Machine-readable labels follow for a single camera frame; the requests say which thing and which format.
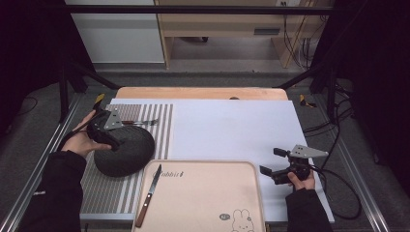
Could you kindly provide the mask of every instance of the cartoon rabbit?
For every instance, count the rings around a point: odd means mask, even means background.
[[[248,210],[233,212],[232,228],[232,232],[253,232],[253,223]]]

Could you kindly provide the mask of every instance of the striped mat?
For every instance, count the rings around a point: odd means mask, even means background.
[[[166,160],[172,135],[173,104],[109,104],[107,110],[117,109],[122,120],[144,121],[158,119],[155,126],[142,126],[156,142],[155,159]],[[106,215],[135,214],[143,170],[123,178],[103,175],[94,164],[93,153],[87,157],[87,166],[81,184],[84,199],[81,217],[94,219]]]

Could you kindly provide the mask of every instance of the human arm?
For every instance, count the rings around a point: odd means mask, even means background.
[[[75,129],[93,115],[94,111]],[[61,151],[51,153],[18,231],[80,231],[83,197],[80,181],[85,171],[85,157],[93,150],[104,149],[110,146],[92,141],[84,128],[68,139]]]
[[[300,181],[293,173],[288,173],[295,192],[286,197],[288,232],[331,232],[328,216],[314,190],[313,171],[305,181]]]

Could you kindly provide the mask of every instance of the dark round object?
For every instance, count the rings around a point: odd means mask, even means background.
[[[151,133],[140,127],[122,127],[108,132],[120,141],[116,152],[96,151],[94,163],[102,174],[110,177],[125,177],[142,169],[155,152]]]

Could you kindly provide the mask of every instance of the hand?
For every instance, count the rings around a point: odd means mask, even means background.
[[[74,131],[81,127],[83,124],[85,124],[87,121],[89,121],[94,114],[96,113],[96,110],[91,111],[83,120],[81,123],[78,124],[78,126],[74,129]],[[90,137],[88,137],[87,134],[87,127],[84,127],[81,129],[78,133],[73,135],[63,146],[61,151],[72,151],[74,153],[77,153],[81,155],[82,157],[86,157],[90,152],[94,150],[109,150],[111,149],[111,146],[108,144],[102,144],[102,143],[96,143]]]
[[[314,177],[312,170],[310,170],[308,177],[304,181],[299,180],[299,178],[293,172],[287,173],[287,177],[292,182],[292,184],[289,185],[294,186],[296,190],[303,188],[314,189]]]

